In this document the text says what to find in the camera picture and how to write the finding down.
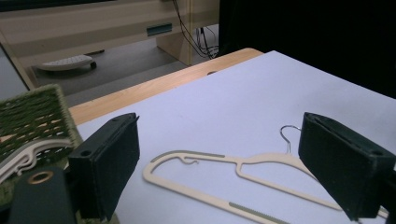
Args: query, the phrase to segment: metal hook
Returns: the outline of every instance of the metal hook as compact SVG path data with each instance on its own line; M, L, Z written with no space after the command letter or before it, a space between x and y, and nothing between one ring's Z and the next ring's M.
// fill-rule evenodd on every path
M299 130L299 131L301 130L301 128L296 127L296 126L294 126L294 125L285 125L285 126L283 126L282 128L280 128L280 130L279 130L280 135L282 136L282 138L285 139L285 141L288 143L288 153L290 154L290 153L291 153L290 141L289 141L289 139L287 139L287 138L285 137L285 135L283 135L283 129L284 129L284 128L295 128L295 129L297 129L297 130Z

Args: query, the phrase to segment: woven basket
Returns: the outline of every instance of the woven basket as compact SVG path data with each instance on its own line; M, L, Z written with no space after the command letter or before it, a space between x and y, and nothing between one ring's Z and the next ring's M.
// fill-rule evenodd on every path
M68 137L73 148L82 143L58 85L40 87L0 102L0 161L32 140L51 136ZM64 167L73 148L50 150L37 158L35 168ZM18 179L12 175L0 185L0 205L11 201Z

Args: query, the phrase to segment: white tabletop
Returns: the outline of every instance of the white tabletop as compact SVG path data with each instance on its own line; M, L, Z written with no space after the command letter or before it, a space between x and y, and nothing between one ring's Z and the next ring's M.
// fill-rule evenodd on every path
M118 115L140 116L141 158L116 209L120 223L253 223L152 185L143 179L143 169L156 156L177 149L243 158L286 152L279 129L301 126L305 111L335 119L396 153L394 99L275 51L83 123L78 130L86 139ZM284 133L298 157L300 133ZM318 182L282 164L249 165L244 172L331 200ZM290 223L350 223L343 212L240 179L232 164L173 160L155 174Z

